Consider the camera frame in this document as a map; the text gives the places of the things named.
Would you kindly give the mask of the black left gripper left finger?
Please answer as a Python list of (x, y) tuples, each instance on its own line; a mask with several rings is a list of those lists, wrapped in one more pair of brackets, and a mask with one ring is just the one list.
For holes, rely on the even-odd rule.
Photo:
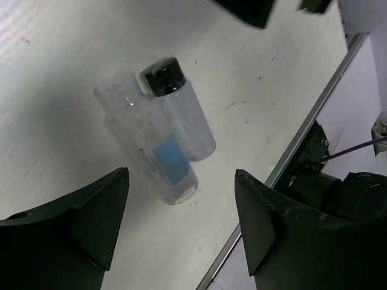
[(129, 190), (121, 167), (1, 221), (1, 289), (100, 289)]

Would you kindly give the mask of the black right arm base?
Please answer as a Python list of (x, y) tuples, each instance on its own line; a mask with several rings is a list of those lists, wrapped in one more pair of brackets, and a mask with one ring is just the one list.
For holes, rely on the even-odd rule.
[(329, 178), (321, 170), (322, 159), (328, 155), (328, 147), (329, 141), (325, 132), (315, 121), (294, 156), (296, 159), (289, 173), (291, 191), (307, 196), (314, 190), (319, 190), (319, 186), (326, 187), (324, 183), (327, 183)]

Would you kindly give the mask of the clear bottle black cap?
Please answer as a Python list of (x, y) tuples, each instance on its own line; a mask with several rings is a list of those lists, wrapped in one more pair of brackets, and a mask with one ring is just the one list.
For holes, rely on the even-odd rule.
[(216, 141), (190, 80), (175, 57), (148, 66), (141, 74), (191, 162), (202, 161), (216, 149)]

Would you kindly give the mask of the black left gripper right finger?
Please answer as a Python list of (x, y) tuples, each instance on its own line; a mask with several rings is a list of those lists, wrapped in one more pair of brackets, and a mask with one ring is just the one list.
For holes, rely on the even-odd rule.
[(258, 289), (385, 289), (386, 177), (305, 170), (282, 190), (245, 170), (235, 198)]

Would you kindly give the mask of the clear bottle blue label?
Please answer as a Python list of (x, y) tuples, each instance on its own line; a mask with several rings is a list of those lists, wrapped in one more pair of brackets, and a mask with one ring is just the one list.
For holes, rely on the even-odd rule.
[(113, 77), (95, 88), (105, 111), (105, 125), (147, 176), (160, 199), (181, 204), (197, 191), (199, 181), (164, 115), (144, 95), (135, 75)]

